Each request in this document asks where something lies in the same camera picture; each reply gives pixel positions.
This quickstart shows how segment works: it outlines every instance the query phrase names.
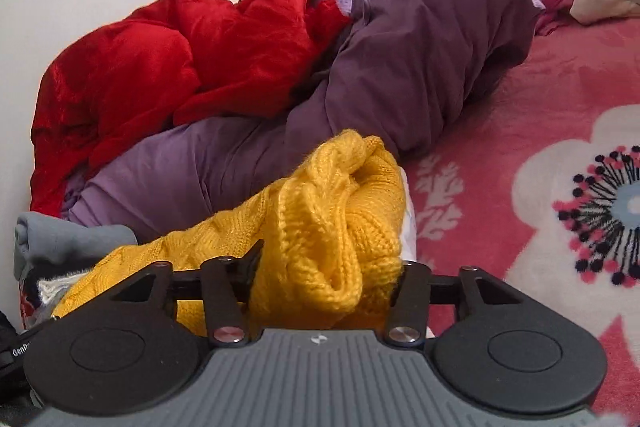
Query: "cable knit pattern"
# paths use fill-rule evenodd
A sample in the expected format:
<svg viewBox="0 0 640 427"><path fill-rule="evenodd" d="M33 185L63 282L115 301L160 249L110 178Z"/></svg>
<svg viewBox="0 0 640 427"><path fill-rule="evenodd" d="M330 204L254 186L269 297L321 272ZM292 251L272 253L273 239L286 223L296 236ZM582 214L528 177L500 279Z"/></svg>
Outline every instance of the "cable knit pattern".
<svg viewBox="0 0 640 427"><path fill-rule="evenodd" d="M241 257L263 239L252 321L376 327L401 272L404 207L400 171L382 140L345 131L238 208L148 245L117 248L69 290L54 314L68 314L154 261L194 269L219 255ZM202 303L178 303L178 321L203 334Z"/></svg>

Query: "gray textured surface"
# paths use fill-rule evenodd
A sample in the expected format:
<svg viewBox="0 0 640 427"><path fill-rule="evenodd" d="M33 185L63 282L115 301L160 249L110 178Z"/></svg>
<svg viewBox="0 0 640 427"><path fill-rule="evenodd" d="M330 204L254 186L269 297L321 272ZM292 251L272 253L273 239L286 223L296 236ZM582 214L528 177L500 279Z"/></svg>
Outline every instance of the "gray textured surface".
<svg viewBox="0 0 640 427"><path fill-rule="evenodd" d="M183 393L145 412L82 418L45 410L30 427L578 427L477 410L448 391L423 356L381 344L371 331L266 330L213 356Z"/></svg>

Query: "gray cloth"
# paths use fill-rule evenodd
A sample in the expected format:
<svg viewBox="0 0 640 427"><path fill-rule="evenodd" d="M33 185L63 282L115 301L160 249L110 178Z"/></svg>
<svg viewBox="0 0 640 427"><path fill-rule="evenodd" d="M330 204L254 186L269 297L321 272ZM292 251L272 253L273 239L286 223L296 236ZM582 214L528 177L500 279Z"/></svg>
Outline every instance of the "gray cloth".
<svg viewBox="0 0 640 427"><path fill-rule="evenodd" d="M150 136L102 168L68 219L141 241L234 208L344 129L424 155L463 105L529 51L533 0L352 0L354 25L307 100L273 120L212 117Z"/></svg>
<svg viewBox="0 0 640 427"><path fill-rule="evenodd" d="M24 212L15 225L14 277L20 281L38 262L62 266L79 260L96 263L114 248L137 245L123 225L88 229L39 212Z"/></svg>

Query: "red velvet fabric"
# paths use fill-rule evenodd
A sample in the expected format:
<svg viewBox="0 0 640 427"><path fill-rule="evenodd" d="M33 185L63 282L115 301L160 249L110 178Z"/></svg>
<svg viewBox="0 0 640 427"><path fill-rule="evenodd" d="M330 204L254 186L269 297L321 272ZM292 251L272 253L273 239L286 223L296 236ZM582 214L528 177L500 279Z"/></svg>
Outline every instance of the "red velvet fabric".
<svg viewBox="0 0 640 427"><path fill-rule="evenodd" d="M84 36L40 83L31 210L59 216L74 170L173 125L285 110L348 23L334 0L158 0Z"/></svg>

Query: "logo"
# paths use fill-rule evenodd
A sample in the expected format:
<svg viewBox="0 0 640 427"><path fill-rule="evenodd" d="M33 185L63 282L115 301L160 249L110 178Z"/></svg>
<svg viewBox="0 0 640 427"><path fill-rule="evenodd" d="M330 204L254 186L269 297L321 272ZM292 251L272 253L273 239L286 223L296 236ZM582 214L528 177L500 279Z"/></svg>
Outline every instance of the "logo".
<svg viewBox="0 0 640 427"><path fill-rule="evenodd" d="M12 349L12 353L14 354L14 357L19 357L20 355L24 355L27 352L29 344L31 344L31 342L22 344L17 349Z"/></svg>
<svg viewBox="0 0 640 427"><path fill-rule="evenodd" d="M322 334L316 335L314 337L311 337L311 342L313 342L314 344L318 344L318 346L320 344L324 344L328 340L329 339L326 336L322 335Z"/></svg>

